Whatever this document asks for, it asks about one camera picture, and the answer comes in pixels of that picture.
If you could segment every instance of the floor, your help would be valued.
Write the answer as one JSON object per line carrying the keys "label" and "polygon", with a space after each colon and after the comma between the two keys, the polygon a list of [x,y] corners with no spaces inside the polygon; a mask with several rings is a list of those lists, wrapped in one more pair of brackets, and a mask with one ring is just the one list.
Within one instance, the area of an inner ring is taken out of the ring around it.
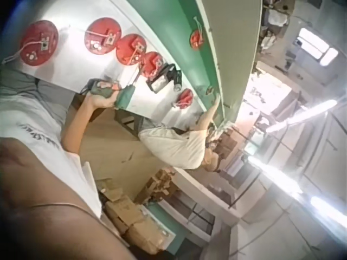
{"label": "floor", "polygon": [[[67,124],[76,110],[70,108]],[[81,160],[89,161],[96,180],[113,178],[131,199],[151,176],[164,166],[146,147],[113,120],[115,110],[107,109],[89,123],[81,146]]]}

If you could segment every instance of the person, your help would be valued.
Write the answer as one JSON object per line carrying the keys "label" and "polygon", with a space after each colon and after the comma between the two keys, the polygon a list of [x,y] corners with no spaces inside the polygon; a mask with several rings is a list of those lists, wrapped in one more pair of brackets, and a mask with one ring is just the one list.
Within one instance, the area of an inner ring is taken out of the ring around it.
{"label": "person", "polygon": [[29,256],[21,259],[134,259],[100,221],[91,168],[78,155],[93,112],[117,95],[88,94],[61,138],[74,93],[1,68],[1,226]]}
{"label": "person", "polygon": [[153,155],[170,166],[187,170],[202,166],[214,172],[218,170],[221,158],[212,149],[205,147],[205,140],[220,101],[221,96],[217,94],[211,108],[183,134],[148,118],[140,118],[135,126],[139,139]]}
{"label": "person", "polygon": [[[283,11],[287,11],[288,6],[283,6]],[[261,25],[263,27],[268,27],[269,25],[275,25],[278,27],[283,27],[285,24],[288,24],[288,14],[275,10],[275,9],[266,9],[263,11]]]}

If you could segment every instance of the cardboard box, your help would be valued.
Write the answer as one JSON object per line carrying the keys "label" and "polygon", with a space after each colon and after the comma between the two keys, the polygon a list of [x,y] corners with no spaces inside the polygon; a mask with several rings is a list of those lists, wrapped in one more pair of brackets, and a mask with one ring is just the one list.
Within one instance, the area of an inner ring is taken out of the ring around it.
{"label": "cardboard box", "polygon": [[106,203],[105,210],[112,224],[117,228],[121,235],[124,235],[129,227],[123,221],[121,221],[117,213],[113,210],[113,204],[111,201]]}
{"label": "cardboard box", "polygon": [[132,225],[125,234],[125,238],[130,243],[137,245],[151,255],[165,250],[164,245],[168,239],[172,239],[171,236],[172,234],[163,230],[149,216]]}
{"label": "cardboard box", "polygon": [[115,202],[123,195],[123,189],[119,188],[113,179],[96,180],[98,190],[105,195],[105,197]]}
{"label": "cardboard box", "polygon": [[110,215],[113,214],[114,216],[117,216],[127,226],[131,226],[135,222],[144,219],[141,210],[126,195],[122,195],[117,201],[109,202],[110,203],[106,203],[106,212]]}

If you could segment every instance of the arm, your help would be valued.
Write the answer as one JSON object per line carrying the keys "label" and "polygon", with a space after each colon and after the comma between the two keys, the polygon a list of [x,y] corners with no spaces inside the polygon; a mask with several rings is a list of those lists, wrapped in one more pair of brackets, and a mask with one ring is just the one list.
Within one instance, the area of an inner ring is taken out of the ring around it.
{"label": "arm", "polygon": [[82,138],[87,124],[97,108],[112,107],[117,99],[118,91],[106,99],[100,95],[88,94],[76,113],[75,118],[67,128],[61,144],[65,151],[79,154]]}
{"label": "arm", "polygon": [[213,121],[213,117],[218,109],[220,102],[221,96],[220,94],[217,94],[214,104],[199,118],[197,125],[192,129],[193,131],[201,131],[208,129],[208,126]]}

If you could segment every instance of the cable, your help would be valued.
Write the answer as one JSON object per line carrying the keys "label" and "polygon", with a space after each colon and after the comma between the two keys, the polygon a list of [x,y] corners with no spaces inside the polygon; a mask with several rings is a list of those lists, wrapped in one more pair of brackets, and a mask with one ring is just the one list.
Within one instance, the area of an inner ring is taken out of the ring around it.
{"label": "cable", "polygon": [[18,58],[18,56],[21,54],[22,50],[24,50],[27,46],[29,45],[33,45],[33,44],[41,44],[42,42],[28,42],[26,44],[23,45],[23,47],[17,51],[16,53],[14,53],[12,56],[9,56],[7,58],[4,58],[3,61],[1,62],[2,65],[5,65],[6,63],[15,60],[16,58]]}

